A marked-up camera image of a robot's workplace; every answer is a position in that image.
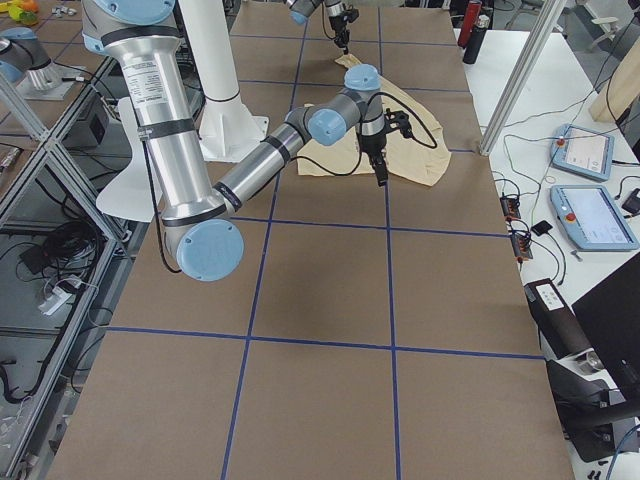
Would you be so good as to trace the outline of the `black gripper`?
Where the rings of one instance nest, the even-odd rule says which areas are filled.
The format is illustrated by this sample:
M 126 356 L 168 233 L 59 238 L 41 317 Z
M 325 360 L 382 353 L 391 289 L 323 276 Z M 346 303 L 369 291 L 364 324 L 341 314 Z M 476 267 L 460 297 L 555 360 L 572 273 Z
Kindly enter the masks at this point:
M 360 135 L 360 150 L 370 159 L 370 165 L 376 176 L 377 185 L 384 187 L 388 182 L 388 169 L 384 159 L 386 134 L 378 132 L 374 135 Z
M 348 14 L 329 17 L 330 26 L 334 34 L 337 35 L 337 47 L 340 48 L 344 54 L 349 53 L 350 33 L 344 31 L 347 30 L 350 22 L 351 19 Z

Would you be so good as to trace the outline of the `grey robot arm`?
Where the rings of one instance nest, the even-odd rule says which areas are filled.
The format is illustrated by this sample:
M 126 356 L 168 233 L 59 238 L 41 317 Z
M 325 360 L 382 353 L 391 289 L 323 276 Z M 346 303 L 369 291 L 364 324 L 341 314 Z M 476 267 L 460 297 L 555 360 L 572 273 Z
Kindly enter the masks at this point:
M 306 23 L 311 15 L 321 7 L 324 11 L 322 21 L 328 19 L 333 31 L 333 34 L 330 35 L 326 31 L 326 26 L 323 26 L 325 36 L 332 40 L 344 54 L 349 53 L 349 25 L 359 17 L 357 8 L 339 0 L 285 0 L 284 4 L 288 7 L 292 20 L 299 25 Z
M 86 1 L 82 9 L 86 47 L 121 67 L 149 177 L 164 195 L 159 230 L 187 276 L 215 281 L 238 266 L 244 241 L 229 216 L 310 141 L 330 146 L 354 131 L 386 179 L 374 66 L 349 68 L 333 99 L 291 111 L 266 134 L 241 100 L 220 2 Z

